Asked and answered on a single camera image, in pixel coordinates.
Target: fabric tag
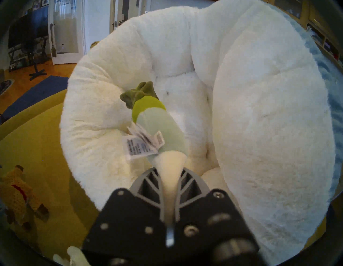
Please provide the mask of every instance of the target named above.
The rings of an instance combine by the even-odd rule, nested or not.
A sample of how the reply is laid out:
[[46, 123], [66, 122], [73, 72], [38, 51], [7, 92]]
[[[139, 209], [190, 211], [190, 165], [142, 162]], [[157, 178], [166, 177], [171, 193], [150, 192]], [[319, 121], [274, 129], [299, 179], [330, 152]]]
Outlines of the fabric tag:
[[147, 144], [140, 137], [137, 136], [124, 136], [123, 145], [125, 157], [127, 160], [133, 160], [152, 154], [158, 154], [158, 151], [151, 150], [149, 146], [147, 146]]
[[158, 154], [158, 150], [165, 144], [161, 131], [153, 137], [139, 124], [132, 123], [128, 127], [132, 135], [123, 137], [124, 151], [128, 160]]

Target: chair base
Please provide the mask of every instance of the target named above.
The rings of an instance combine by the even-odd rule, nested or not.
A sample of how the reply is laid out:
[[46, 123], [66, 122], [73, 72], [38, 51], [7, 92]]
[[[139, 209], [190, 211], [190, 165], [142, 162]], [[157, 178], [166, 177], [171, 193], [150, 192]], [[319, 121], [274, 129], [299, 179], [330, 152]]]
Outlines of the chair base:
[[44, 72], [44, 69], [37, 71], [36, 73], [29, 74], [29, 76], [31, 76], [30, 80], [33, 80], [38, 76], [46, 76], [46, 75], [47, 75], [47, 73]]

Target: red stripe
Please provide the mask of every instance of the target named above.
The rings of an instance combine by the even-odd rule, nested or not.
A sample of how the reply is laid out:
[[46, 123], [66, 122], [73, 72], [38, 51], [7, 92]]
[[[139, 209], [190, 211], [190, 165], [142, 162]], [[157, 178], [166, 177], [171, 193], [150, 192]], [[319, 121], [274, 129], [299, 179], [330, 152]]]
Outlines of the red stripe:
[[23, 195], [24, 201], [26, 202], [27, 197], [26, 197], [24, 191], [23, 191], [20, 187], [18, 187], [18, 186], [16, 186], [16, 185], [12, 185], [12, 187], [14, 187], [15, 189], [17, 189], [17, 190], [20, 192], [20, 194]]

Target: knitted giraffe toy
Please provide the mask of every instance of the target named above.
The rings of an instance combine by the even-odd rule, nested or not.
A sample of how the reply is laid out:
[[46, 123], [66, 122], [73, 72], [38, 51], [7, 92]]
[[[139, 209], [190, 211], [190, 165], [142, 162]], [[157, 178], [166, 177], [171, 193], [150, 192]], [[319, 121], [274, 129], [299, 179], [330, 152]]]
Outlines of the knitted giraffe toy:
[[17, 165], [14, 170], [7, 173], [0, 182], [0, 197], [6, 206], [5, 213], [9, 224], [15, 222], [26, 231], [31, 229], [26, 215], [28, 204], [32, 210], [40, 215], [48, 215], [48, 209], [34, 194], [33, 189], [21, 178], [24, 169]]

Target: blue rug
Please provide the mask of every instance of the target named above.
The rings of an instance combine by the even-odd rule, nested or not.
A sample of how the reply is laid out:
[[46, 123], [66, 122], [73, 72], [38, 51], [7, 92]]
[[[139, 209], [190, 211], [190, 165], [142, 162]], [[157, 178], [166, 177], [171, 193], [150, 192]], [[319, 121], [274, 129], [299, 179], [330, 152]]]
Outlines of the blue rug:
[[23, 94], [23, 96], [10, 105], [3, 113], [3, 116], [9, 119], [31, 105], [34, 105], [55, 93], [65, 90], [67, 86], [68, 78], [49, 76], [36, 86], [29, 89]]

